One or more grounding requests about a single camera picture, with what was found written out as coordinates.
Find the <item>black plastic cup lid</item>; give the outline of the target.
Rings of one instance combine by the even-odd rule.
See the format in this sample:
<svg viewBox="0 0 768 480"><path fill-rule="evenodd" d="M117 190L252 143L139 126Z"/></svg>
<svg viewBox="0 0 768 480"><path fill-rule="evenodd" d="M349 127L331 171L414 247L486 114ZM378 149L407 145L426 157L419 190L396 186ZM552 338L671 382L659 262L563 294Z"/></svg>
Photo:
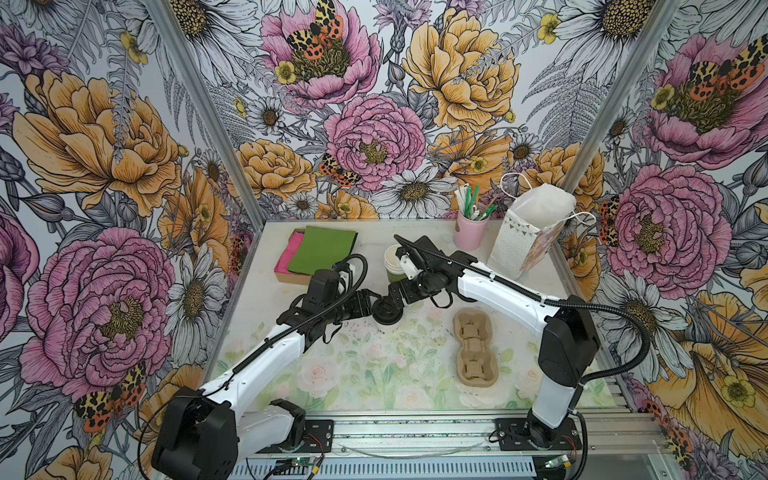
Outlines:
<svg viewBox="0 0 768 480"><path fill-rule="evenodd" d="M399 300L392 297L377 299L371 306L371 316L380 327L392 327L403 316L404 307Z"/></svg>

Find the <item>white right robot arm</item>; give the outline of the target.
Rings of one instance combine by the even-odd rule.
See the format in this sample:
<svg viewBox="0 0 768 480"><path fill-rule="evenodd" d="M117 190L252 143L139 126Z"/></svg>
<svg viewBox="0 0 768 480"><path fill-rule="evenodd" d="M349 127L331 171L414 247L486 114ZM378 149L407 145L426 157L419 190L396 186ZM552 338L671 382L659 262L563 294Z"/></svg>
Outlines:
<svg viewBox="0 0 768 480"><path fill-rule="evenodd" d="M543 379L520 435L537 448L551 447L579 401L585 371L600 347L588 305L575 296L545 297L466 252L446 255L426 236L412 242L397 235L395 240L396 258L406 277L390 283L388 295L374 303L374 319L394 324L407 305L446 292L487 305L528 328L540 341Z"/></svg>

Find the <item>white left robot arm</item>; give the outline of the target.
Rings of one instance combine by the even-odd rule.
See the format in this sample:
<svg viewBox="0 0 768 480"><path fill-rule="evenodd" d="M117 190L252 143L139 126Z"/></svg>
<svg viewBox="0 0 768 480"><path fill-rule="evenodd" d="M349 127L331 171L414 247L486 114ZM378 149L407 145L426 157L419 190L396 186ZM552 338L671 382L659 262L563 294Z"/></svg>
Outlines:
<svg viewBox="0 0 768 480"><path fill-rule="evenodd" d="M163 420L151 466L170 479L226 479L253 454L321 447L302 407L277 399L260 412L247 409L285 368L325 338L328 327L389 313L381 295L363 288L364 278L318 271L307 292L291 302L245 358L198 389L175 393L159 409Z"/></svg>

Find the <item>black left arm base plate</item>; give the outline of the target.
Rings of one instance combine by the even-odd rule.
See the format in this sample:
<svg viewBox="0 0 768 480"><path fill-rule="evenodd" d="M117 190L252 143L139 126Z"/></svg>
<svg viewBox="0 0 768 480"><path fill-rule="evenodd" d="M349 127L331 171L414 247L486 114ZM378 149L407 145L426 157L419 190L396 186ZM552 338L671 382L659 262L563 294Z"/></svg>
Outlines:
<svg viewBox="0 0 768 480"><path fill-rule="evenodd" d="M335 422L330 419L296 421L278 448L287 453L329 453L332 450Z"/></svg>

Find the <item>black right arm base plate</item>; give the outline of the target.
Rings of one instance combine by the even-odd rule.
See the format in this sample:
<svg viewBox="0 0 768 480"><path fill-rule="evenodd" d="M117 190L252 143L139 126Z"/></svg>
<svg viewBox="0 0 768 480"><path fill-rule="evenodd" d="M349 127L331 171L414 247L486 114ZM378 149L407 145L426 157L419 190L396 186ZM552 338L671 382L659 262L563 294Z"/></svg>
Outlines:
<svg viewBox="0 0 768 480"><path fill-rule="evenodd" d="M580 432L571 418L565 418L556 428L535 419L496 418L488 440L498 443L501 451L572 451L582 447Z"/></svg>

